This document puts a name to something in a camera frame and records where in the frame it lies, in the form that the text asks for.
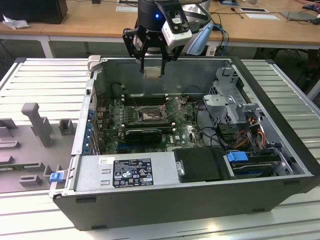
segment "black cable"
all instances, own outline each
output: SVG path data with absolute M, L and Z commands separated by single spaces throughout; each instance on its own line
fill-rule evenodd
M 205 25 L 207 25 L 208 23 L 210 23 L 211 15 L 207 12 L 207 10 L 205 10 L 200 4 L 196 4 L 196 6 L 206 15 L 206 17 L 208 18 L 206 22 L 204 23 L 200 23 L 201 27 L 203 28 Z
M 3 45 L 3 43 L 0 41 L 0 45 L 4 48 L 4 50 L 11 56 L 12 59 L 15 59 L 15 57 L 8 51 L 8 49 Z
M 244 19 L 244 17 L 241 16 L 241 14 L 239 14 L 234 7 L 231 7 L 230 9 L 231 9 L 232 12 L 235 12 L 236 14 L 238 14 L 241 19 Z
M 220 23 L 219 23 L 219 24 L 220 24 L 220 27 L 221 27 L 221 29 L 223 29 L 222 22 L 221 22 L 221 17 L 220 17 L 220 15 L 219 15 L 219 13 L 217 13 L 217 12 L 210 12 L 210 16 L 211 16 L 212 14 L 217 14 L 217 15 L 218 15 L 218 17 L 219 17 L 219 22 L 220 22 Z M 221 39 L 221 42 L 220 42 L 219 46 L 217 47 L 218 50 L 221 48 L 221 46 L 222 46 L 222 44 L 224 43 L 224 40 L 225 40 L 225 35 L 224 35 L 223 31 L 220 31 L 220 33 L 221 33 L 222 39 Z
M 247 14 L 248 12 L 215 12 L 212 11 L 210 14 Z M 271 12 L 255 12 L 254 14 L 280 14 L 279 11 L 271 11 Z
M 126 4 L 126 5 L 128 5 L 128 6 L 130 6 L 130 7 L 133 7 L 133 8 L 137 8 L 137 7 L 138 7 L 137 5 L 131 5 L 130 3 L 125 3 L 125 2 L 124 2 L 124 4 Z
M 196 88 L 196 89 L 199 90 L 200 94 L 204 94 L 204 93 L 200 90 L 200 88 L 199 88 L 198 86 L 196 86 L 196 85 L 189 85 L 189 86 L 186 86 L 186 87 L 182 90 L 181 95 L 186 95 L 186 90 L 189 89 L 189 88 Z
M 89 1 L 91 2 L 92 0 L 67 0 L 67 1 L 75 1 L 75 2 L 81 3 L 81 2 L 89 2 Z M 115 3 L 115 4 L 118 3 L 117 1 L 108 1 L 108 0 L 100 0 L 100 2 Z

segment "warning sticker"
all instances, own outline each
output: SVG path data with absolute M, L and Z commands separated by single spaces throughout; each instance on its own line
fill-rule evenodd
M 153 185 L 151 159 L 115 160 L 112 182 L 115 188 Z
M 113 164 L 115 157 L 100 157 L 99 164 Z

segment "blue latch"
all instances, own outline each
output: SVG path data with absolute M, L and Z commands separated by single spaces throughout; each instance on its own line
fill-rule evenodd
M 247 154 L 244 151 L 231 151 L 226 157 L 229 162 L 241 162 L 241 161 L 249 161 Z
M 51 183 L 54 183 L 54 182 L 60 183 L 60 182 L 64 181 L 63 176 L 64 176 L 64 174 L 62 172 L 53 172 L 53 173 L 51 173 L 49 180 Z
M 89 111 L 88 111 L 88 119 L 92 120 L 92 119 L 94 119 L 94 116 L 95 116 L 95 112 L 92 109 L 89 109 Z

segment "cable on desk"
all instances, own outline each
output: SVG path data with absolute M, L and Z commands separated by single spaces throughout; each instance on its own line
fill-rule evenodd
M 217 14 L 218 17 L 219 17 L 220 26 L 218 26 L 217 24 L 214 24 L 214 26 L 215 26 L 215 28 L 219 29 L 219 31 L 221 32 L 221 35 L 222 35 L 221 43 L 219 44 L 219 46 L 217 47 L 217 49 L 220 49 L 221 46 L 222 46 L 222 44 L 223 44 L 223 42 L 224 42 L 224 47 L 223 47 L 223 50 L 222 50 L 222 52 L 221 52 L 221 54 L 220 54 L 220 56 L 222 56 L 222 55 L 224 54 L 224 52 L 225 52 L 228 44 L 229 44 L 229 33 L 228 33 L 226 30 L 224 30 L 224 27 L 223 27 L 222 21 L 221 21 L 221 17 L 220 17 L 220 14 L 221 14 L 221 13 L 218 13 L 218 12 L 210 12 L 210 15 L 212 15 L 212 14 Z

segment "computer case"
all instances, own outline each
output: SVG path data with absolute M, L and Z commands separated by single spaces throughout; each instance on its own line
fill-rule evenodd
M 66 0 L 1 0 L 0 15 L 31 23 L 60 24 L 68 11 Z

